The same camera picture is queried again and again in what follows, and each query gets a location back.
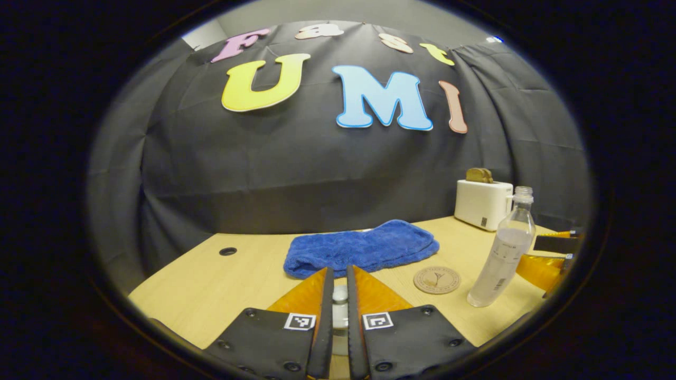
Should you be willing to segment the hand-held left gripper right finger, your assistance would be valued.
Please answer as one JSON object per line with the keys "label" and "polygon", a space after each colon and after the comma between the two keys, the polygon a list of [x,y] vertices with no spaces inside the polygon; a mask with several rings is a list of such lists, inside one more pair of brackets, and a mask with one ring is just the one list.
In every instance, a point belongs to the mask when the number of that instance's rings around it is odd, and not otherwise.
{"label": "hand-held left gripper right finger", "polygon": [[357,265],[346,279],[352,379],[420,379],[476,351],[435,306],[411,305]]}

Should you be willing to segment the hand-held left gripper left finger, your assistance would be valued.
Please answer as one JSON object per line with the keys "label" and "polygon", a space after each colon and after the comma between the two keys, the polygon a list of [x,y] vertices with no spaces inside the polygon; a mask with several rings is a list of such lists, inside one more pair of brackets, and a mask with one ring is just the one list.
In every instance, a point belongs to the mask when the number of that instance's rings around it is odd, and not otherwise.
{"label": "hand-held left gripper left finger", "polygon": [[333,269],[320,269],[268,308],[243,309],[205,351],[263,379],[328,378],[333,290]]}

